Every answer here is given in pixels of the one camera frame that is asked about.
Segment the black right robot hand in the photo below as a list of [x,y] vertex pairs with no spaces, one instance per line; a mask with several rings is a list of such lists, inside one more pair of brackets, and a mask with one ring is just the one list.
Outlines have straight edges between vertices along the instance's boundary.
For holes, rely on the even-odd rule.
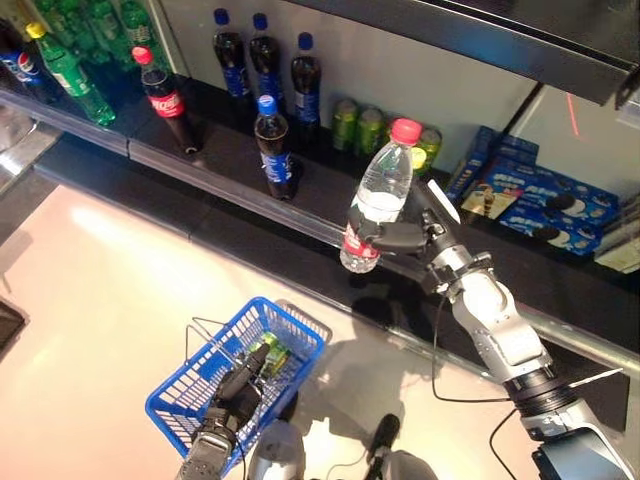
[[408,200],[413,223],[370,220],[357,205],[351,206],[346,231],[350,242],[358,244],[362,254],[428,252],[433,256],[459,244],[460,216],[434,179],[415,181]]

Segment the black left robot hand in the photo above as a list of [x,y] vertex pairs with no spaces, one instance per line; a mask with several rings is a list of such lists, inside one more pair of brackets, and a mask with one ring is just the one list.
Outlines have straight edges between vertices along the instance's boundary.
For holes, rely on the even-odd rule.
[[262,343],[223,377],[205,415],[214,432],[236,435],[251,420],[261,399],[261,389],[254,383],[269,350],[269,345]]

